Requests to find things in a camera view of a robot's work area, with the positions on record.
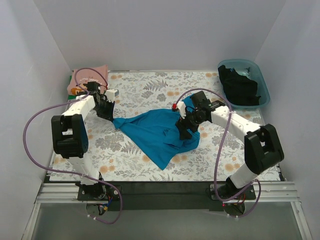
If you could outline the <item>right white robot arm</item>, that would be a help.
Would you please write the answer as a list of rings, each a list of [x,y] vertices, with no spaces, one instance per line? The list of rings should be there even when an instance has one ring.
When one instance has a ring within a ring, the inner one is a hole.
[[[230,175],[225,184],[214,184],[214,197],[227,202],[241,195],[264,171],[280,163],[284,158],[283,148],[276,128],[271,124],[260,125],[234,113],[230,105],[222,101],[210,101],[205,95],[206,89],[198,88],[191,95],[192,106],[181,99],[172,105],[172,110],[180,117],[175,123],[181,140],[190,140],[199,125],[210,122],[225,129],[242,141],[244,145],[244,164]]]

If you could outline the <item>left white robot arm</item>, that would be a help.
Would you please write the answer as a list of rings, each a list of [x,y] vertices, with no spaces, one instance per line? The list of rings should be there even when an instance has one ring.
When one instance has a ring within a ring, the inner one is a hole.
[[[84,194],[95,200],[102,200],[106,187],[96,180],[102,180],[100,172],[86,156],[89,149],[89,137],[85,127],[85,119],[90,111],[95,111],[99,118],[112,122],[115,99],[119,95],[117,89],[107,89],[101,93],[101,85],[90,81],[85,88],[76,94],[74,102],[61,115],[51,118],[53,150],[62,158],[67,159],[73,169],[80,173],[80,183]]]

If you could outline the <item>blue t shirt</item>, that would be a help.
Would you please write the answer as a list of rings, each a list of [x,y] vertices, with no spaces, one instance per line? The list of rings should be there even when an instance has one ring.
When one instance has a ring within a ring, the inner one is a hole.
[[[113,125],[164,170],[175,155],[196,149],[200,142],[198,131],[190,133],[191,139],[180,139],[179,118],[179,112],[159,108],[131,118],[115,118]]]

